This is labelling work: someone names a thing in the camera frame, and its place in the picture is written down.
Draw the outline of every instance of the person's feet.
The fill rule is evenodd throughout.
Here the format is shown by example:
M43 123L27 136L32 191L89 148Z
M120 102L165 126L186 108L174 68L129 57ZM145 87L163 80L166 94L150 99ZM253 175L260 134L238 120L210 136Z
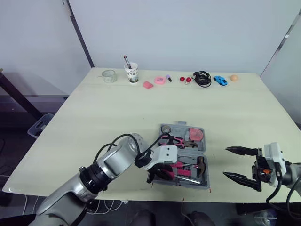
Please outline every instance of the person's feet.
M193 211L188 214L188 217L192 220L194 226L215 226L215 223L205 213ZM185 219L185 226L192 226L187 219Z

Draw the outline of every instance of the tool case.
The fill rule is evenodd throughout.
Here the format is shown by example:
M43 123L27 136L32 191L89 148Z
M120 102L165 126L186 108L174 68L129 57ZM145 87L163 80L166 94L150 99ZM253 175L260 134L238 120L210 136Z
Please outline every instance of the tool case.
M200 184L192 183L190 181L185 181L179 178L174 178L173 180L163 180L158 176L155 176L153 182L158 184L164 184L164 185L172 185L172 186L183 186L183 187L189 187L194 189L208 189L210 187L209 184L209 171L208 171L208 160L206 156L204 155L206 151L206 140L205 140L205 131L203 128L198 127L190 127L186 126L186 122L179 121L178 124L161 124L160 126L160 135L162 132L168 132L171 136L174 137L181 137L185 141L191 141L190 140L190 129L199 129L203 133L203 138L201 141L193 141L198 146L197 147L184 147L183 149L178 148L178 161L183 162L185 164L192 164L196 165L198 161L198 157L204 158L205 163L205 171L202 173L202 175L198 175L200 169L194 168L194 167L186 167L184 166L180 170L190 170L191 176L181 176L183 178L190 178L196 181L199 181ZM159 140L159 143L168 143L168 140L161 139ZM179 168L173 167L173 172L175 175L177 175Z

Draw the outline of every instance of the paper cup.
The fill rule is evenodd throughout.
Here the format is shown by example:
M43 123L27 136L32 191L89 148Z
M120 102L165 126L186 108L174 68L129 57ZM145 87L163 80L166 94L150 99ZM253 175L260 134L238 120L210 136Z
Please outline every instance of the paper cup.
M127 64L124 65L124 69L126 70L127 73L127 78L131 83L138 82L138 64L130 62L131 68L129 69L127 67Z

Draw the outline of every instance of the pen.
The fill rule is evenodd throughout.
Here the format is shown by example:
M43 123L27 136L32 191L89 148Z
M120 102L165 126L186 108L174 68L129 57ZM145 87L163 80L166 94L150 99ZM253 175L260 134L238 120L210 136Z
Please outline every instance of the pen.
M124 60L126 61L127 67L128 67L129 69L132 69L130 63L128 62L127 56L124 55L123 58L124 58Z

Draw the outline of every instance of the screwdriver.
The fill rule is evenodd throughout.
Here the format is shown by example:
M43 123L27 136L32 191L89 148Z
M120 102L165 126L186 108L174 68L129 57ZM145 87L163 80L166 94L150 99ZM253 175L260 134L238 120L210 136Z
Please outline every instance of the screwdriver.
M194 168L199 168L198 165L195 164L187 164L187 163L183 163L181 161L177 161L174 164L170 164L171 167L175 167L175 168L182 168L183 166L189 166L189 167L194 167Z
M192 183L195 183L195 184L200 184L201 182L199 182L199 181L197 181L197 180L193 180L193 179L188 179L188 178L183 178L183 177L180 177L180 176L178 176L178 175L175 175L174 174L174 172L169 172L169 171L166 171L166 170L164 170L166 173L168 173L171 177L173 177L173 178L179 178L179 179L181 179L181 180L186 180L186 181L190 181L190 182L192 182Z
M196 184L200 184L200 183L201 183L201 182L199 182L199 181L197 181L197 180L188 179L188 178L183 178L183 177L180 177L180 176L178 176L178 175L175 175L174 177L175 177L175 178L179 178L179 179L181 179L181 180L190 181L190 182L196 183Z

